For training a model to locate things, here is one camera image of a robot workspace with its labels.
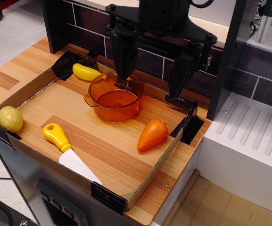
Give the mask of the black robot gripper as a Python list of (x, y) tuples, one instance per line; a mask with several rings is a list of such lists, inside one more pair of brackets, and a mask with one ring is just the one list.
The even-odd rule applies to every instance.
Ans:
[(169, 99), (178, 99), (193, 74), (206, 71), (211, 62), (211, 47), (217, 37), (194, 24), (189, 18), (190, 6), (206, 8), (213, 2), (197, 4), (193, 0), (140, 0), (138, 7), (110, 4), (109, 27), (115, 69), (121, 80), (132, 75), (138, 61), (134, 38), (146, 32), (155, 36), (172, 36), (199, 43), (189, 43), (174, 60), (169, 81)]

